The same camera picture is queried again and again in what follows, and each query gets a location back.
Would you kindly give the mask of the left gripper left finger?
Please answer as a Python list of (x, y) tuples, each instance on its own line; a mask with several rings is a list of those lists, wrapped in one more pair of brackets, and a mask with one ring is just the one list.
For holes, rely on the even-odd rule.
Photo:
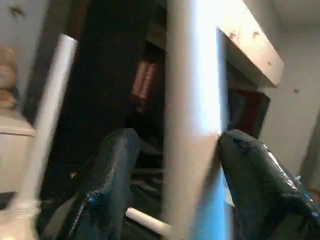
[(120, 239), (139, 153), (134, 129), (120, 128), (107, 135), (55, 204), (40, 239)]

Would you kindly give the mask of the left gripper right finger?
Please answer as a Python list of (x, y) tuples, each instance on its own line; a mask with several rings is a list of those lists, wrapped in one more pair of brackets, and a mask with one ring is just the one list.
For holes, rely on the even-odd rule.
[(247, 240), (318, 240), (320, 206), (268, 147), (240, 131), (224, 132), (218, 156)]

